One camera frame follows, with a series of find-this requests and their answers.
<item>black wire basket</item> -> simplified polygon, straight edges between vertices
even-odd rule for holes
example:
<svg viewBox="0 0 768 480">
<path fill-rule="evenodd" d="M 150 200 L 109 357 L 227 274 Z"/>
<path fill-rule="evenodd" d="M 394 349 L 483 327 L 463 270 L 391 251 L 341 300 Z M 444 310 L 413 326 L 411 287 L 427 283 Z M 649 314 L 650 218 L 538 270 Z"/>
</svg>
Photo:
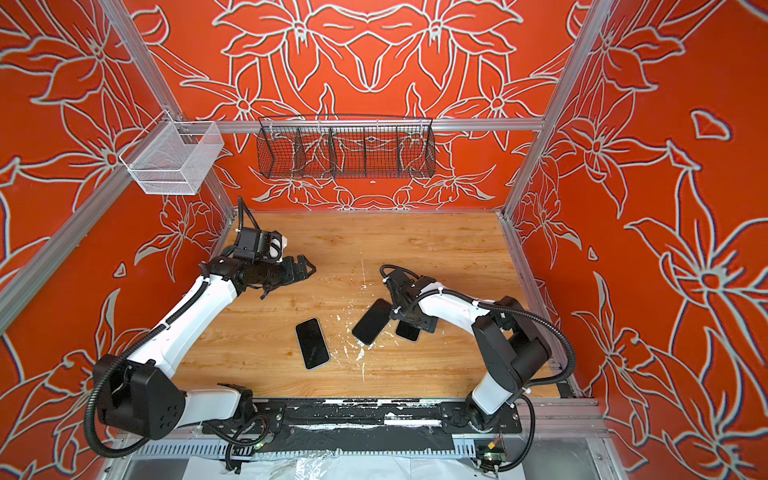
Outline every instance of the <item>black wire basket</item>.
<svg viewBox="0 0 768 480">
<path fill-rule="evenodd" d="M 259 173 L 267 178 L 429 178 L 432 119 L 371 115 L 261 117 Z"/>
</svg>

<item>wire mesh basket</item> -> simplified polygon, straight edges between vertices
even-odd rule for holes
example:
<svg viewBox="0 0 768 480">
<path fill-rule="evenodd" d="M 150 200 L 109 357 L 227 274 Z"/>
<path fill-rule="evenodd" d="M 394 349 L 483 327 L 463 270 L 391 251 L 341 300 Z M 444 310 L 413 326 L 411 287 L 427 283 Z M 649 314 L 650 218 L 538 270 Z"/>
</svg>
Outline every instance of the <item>wire mesh basket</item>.
<svg viewBox="0 0 768 480">
<path fill-rule="evenodd" d="M 146 194 L 194 195 L 224 146 L 216 122 L 202 135 L 182 135 L 172 121 L 159 123 L 128 172 Z"/>
<path fill-rule="evenodd" d="M 428 178 L 432 119 L 323 115 L 262 117 L 259 172 L 267 178 Z"/>
</svg>

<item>wooden table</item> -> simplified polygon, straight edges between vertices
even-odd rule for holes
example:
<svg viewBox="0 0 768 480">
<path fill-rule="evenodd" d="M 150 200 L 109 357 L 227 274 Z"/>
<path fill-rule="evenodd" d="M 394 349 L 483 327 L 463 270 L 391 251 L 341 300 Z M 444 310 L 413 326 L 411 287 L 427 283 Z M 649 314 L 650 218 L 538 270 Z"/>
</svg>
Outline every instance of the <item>wooden table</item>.
<svg viewBox="0 0 768 480">
<path fill-rule="evenodd" d="M 493 213 L 383 214 L 254 212 L 261 228 L 288 238 L 317 273 L 260 300 L 249 290 L 191 348 L 174 377 L 184 389 L 235 383 L 261 397 L 465 397 L 485 374 L 474 339 L 444 320 L 417 343 L 389 322 L 372 346 L 350 330 L 377 298 L 390 300 L 379 267 L 394 263 L 484 299 L 526 306 Z M 234 229 L 230 243 L 234 242 Z M 307 371 L 294 326 L 317 317 L 331 360 Z M 551 375 L 545 366 L 539 376 Z M 559 397 L 554 386 L 533 396 Z"/>
</svg>

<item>black smartphone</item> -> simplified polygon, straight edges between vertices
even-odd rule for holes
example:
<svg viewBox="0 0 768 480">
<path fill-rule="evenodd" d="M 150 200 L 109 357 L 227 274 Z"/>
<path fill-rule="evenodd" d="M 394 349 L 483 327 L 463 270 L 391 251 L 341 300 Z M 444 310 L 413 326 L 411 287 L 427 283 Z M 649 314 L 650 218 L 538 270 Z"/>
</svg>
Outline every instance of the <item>black smartphone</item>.
<svg viewBox="0 0 768 480">
<path fill-rule="evenodd" d="M 400 320 L 400 323 L 397 324 L 397 328 L 395 329 L 395 334 L 397 336 L 401 336 L 402 338 L 412 342 L 415 342 L 419 339 L 419 332 L 421 332 L 420 329 L 417 329 L 410 323 L 405 323 L 402 320 Z"/>
<path fill-rule="evenodd" d="M 352 334 L 359 341 L 370 345 L 384 330 L 389 321 L 389 311 L 391 309 L 392 304 L 390 302 L 383 298 L 378 299 L 352 329 Z"/>
<path fill-rule="evenodd" d="M 301 356 L 304 357 L 307 370 L 316 369 L 331 360 L 323 331 L 320 330 L 320 322 L 316 318 L 296 325 L 296 337 L 299 339 Z"/>
</svg>

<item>white wire basket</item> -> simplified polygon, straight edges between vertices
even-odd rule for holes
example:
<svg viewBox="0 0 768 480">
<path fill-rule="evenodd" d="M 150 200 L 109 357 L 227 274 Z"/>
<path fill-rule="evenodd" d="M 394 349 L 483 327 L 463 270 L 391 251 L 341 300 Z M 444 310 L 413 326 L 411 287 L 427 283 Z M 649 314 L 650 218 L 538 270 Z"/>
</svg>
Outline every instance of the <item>white wire basket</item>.
<svg viewBox="0 0 768 480">
<path fill-rule="evenodd" d="M 146 194 L 195 195 L 224 146 L 216 122 L 196 136 L 182 136 L 174 122 L 155 128 L 160 130 L 149 145 L 124 162 L 128 172 Z"/>
</svg>

